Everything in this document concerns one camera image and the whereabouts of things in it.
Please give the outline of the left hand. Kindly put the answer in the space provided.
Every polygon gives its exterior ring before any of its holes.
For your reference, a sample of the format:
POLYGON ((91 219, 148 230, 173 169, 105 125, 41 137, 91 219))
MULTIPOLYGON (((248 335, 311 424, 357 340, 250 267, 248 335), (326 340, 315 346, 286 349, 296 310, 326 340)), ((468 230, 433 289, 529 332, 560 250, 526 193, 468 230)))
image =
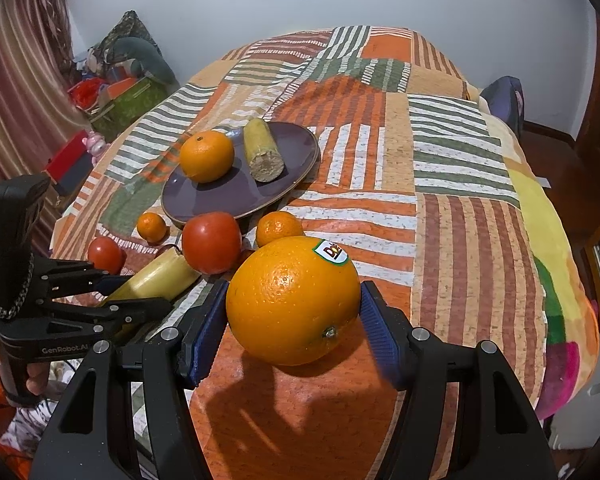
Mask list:
POLYGON ((48 376, 50 376, 50 363, 30 363, 27 366, 27 374, 28 390, 35 396, 40 396, 45 391, 48 384, 48 376))

